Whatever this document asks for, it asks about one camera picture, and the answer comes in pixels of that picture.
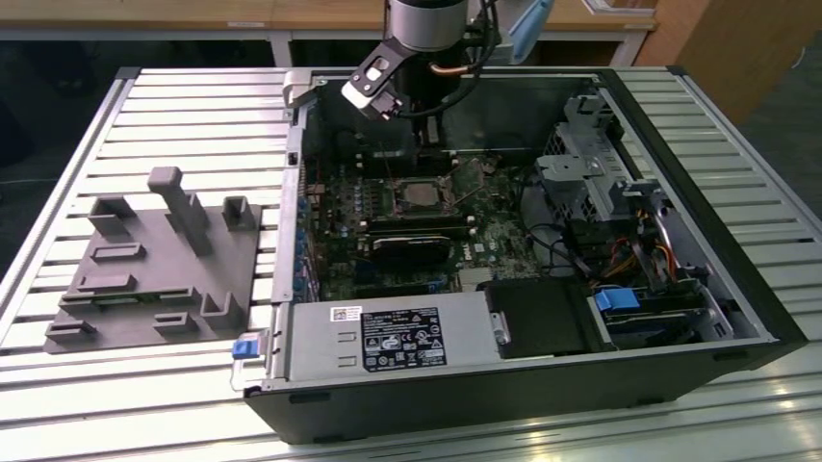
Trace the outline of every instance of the floor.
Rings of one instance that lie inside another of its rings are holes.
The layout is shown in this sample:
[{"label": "floor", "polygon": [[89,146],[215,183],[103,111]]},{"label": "floor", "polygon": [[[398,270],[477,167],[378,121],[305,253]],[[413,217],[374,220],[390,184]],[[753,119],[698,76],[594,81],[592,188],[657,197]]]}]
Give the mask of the floor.
[{"label": "floor", "polygon": [[[70,98],[61,97],[39,78],[38,64],[27,59],[22,45],[0,44],[0,101],[37,145],[31,156],[0,168],[0,275],[15,259],[118,68],[273,65],[265,48],[265,44],[262,48],[258,44],[238,48],[231,44],[191,42],[86,44],[98,85],[85,95]],[[822,178],[820,89],[822,34],[741,130],[812,210],[822,216],[822,188],[817,186]]]},{"label": "floor", "polygon": [[794,66],[741,131],[822,217],[822,32]]}]

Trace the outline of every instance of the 3d printed holder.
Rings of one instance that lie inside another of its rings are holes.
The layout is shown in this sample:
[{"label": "3d printed holder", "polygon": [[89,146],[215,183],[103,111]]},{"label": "3d printed holder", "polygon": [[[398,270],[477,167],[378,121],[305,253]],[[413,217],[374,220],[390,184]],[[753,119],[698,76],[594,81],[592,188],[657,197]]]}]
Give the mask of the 3d printed holder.
[{"label": "3d printed holder", "polygon": [[91,237],[45,349],[63,353],[203,340],[246,331],[262,207],[243,196],[203,207],[177,167],[157,167],[169,211],[98,197]]}]

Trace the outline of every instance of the motherboard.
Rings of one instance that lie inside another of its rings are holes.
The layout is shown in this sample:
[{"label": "motherboard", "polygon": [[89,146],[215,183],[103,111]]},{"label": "motherboard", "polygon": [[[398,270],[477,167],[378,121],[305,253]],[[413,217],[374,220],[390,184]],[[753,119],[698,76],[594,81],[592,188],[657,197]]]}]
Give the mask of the motherboard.
[{"label": "motherboard", "polygon": [[370,161],[378,171],[343,165],[309,188],[322,300],[469,292],[541,274],[514,205],[520,167],[454,151],[442,175],[399,177]]}]

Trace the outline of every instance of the blue latch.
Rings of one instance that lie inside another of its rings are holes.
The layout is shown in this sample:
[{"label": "blue latch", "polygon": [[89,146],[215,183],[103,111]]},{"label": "blue latch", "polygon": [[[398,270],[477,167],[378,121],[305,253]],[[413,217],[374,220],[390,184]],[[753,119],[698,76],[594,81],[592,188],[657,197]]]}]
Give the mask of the blue latch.
[{"label": "blue latch", "polygon": [[640,308],[634,289],[604,289],[594,295],[594,300],[601,311]]},{"label": "blue latch", "polygon": [[231,356],[234,357],[234,359],[259,358],[259,340],[239,339],[237,342],[234,342]]}]

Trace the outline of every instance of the white sticker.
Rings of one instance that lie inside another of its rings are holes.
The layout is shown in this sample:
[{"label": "white sticker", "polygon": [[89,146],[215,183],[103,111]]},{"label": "white sticker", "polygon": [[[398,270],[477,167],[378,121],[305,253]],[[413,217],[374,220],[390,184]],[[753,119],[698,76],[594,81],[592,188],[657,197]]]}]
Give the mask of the white sticker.
[{"label": "white sticker", "polygon": [[266,27],[265,22],[229,22],[229,27]]},{"label": "white sticker", "polygon": [[362,314],[361,306],[333,306],[331,322],[359,321]]}]

